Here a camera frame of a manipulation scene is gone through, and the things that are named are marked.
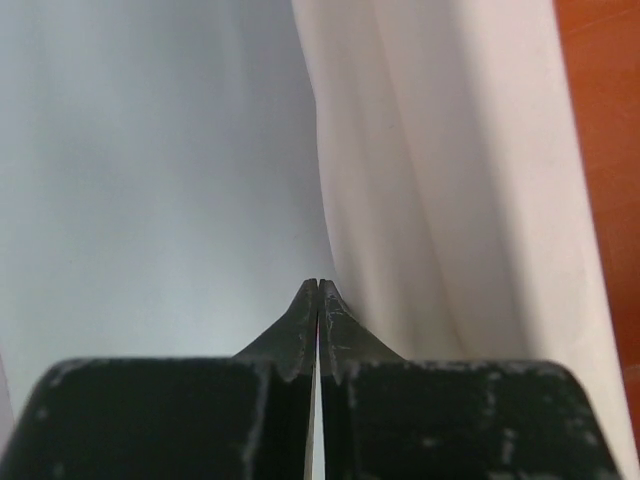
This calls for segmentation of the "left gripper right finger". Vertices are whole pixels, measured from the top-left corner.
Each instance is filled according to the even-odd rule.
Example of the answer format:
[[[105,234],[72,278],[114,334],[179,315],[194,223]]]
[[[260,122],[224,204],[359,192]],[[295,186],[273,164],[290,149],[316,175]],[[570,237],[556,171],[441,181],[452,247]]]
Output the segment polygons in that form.
[[[616,479],[587,396],[545,361],[409,361],[319,284],[330,479]]]

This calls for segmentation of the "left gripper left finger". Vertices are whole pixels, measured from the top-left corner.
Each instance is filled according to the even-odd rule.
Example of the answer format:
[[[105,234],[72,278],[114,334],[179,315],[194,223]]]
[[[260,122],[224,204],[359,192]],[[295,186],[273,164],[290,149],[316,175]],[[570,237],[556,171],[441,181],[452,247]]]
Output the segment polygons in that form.
[[[36,383],[5,479],[306,479],[319,289],[230,357],[77,358]]]

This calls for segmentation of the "orange and cream litter box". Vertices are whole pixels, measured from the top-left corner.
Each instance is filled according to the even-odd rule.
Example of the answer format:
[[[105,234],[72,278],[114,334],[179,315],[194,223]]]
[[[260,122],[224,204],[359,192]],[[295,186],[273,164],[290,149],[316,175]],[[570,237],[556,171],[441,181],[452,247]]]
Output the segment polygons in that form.
[[[297,1],[339,288],[413,358],[535,358],[639,461],[550,1]]]

